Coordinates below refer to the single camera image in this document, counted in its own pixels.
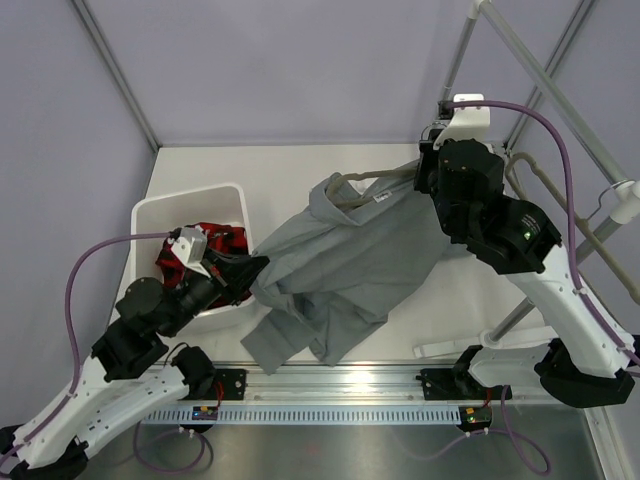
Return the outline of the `grey shirt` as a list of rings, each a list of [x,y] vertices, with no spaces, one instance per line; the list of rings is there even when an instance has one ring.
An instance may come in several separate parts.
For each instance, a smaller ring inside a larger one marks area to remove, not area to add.
[[[450,244],[413,179],[380,184],[376,202],[341,210],[325,193],[338,175],[255,250],[270,262],[251,293],[270,311],[241,343],[267,374],[304,349],[336,365],[424,284]]]

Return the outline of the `hanger of plaid shirt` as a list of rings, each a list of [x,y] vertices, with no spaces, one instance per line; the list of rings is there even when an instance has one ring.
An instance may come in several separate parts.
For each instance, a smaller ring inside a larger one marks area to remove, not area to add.
[[[519,182],[513,175],[513,170],[517,162],[524,161],[531,172],[538,178],[538,180],[545,187],[547,192],[552,196],[555,202],[565,211],[567,210],[567,201],[564,195],[556,187],[549,176],[538,166],[536,160],[528,153],[517,152],[509,157],[505,166],[505,177],[514,193],[519,199],[527,200],[528,197],[522,189]],[[604,261],[609,270],[614,274],[617,280],[627,290],[630,298],[639,304],[639,285],[636,284],[632,278],[627,274],[621,264],[614,258],[614,256],[605,247],[602,240],[600,240],[595,233],[589,228],[588,221],[577,214],[574,214],[575,226],[583,234],[587,245],[592,247],[599,257]]]

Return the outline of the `red black plaid shirt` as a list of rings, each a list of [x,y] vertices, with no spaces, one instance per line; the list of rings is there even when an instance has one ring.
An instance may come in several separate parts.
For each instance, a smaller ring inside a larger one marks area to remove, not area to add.
[[[246,231],[243,227],[207,222],[191,224],[190,227],[202,231],[207,237],[207,246],[216,252],[227,255],[249,253]],[[172,241],[172,238],[164,240],[155,261],[162,273],[163,285],[166,289],[162,302],[158,305],[164,310],[183,295],[191,283],[199,282],[199,275],[184,267],[172,252]]]

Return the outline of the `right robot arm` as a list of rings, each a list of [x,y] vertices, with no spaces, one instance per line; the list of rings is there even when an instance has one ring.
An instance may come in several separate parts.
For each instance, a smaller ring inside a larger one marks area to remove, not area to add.
[[[433,200],[444,234],[518,287],[555,333],[526,348],[467,347],[451,369],[460,397],[509,386],[580,409],[625,403],[639,339],[575,286],[568,247],[544,211],[505,195],[504,161],[475,139],[429,137],[419,152],[414,188]]]

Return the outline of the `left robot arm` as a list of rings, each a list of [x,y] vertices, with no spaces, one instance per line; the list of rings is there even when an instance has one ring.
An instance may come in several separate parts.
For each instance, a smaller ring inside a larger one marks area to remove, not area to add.
[[[185,347],[162,369],[153,368],[169,351],[164,341],[219,299],[239,304],[269,260],[207,251],[203,263],[203,273],[186,270],[174,287],[152,277],[129,285],[116,304],[117,319],[94,343],[59,404],[21,426],[2,428],[1,459],[17,461],[3,478],[75,479],[149,413],[213,391],[216,369],[199,347]]]

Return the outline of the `hanger of grey shirt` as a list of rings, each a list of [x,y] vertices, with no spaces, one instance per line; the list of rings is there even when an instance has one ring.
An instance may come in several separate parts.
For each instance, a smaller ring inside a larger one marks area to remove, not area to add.
[[[418,162],[413,161],[395,169],[339,174],[327,185],[326,197],[341,210],[355,209],[376,202],[374,197],[382,193],[380,184],[395,185],[412,180],[417,168]]]

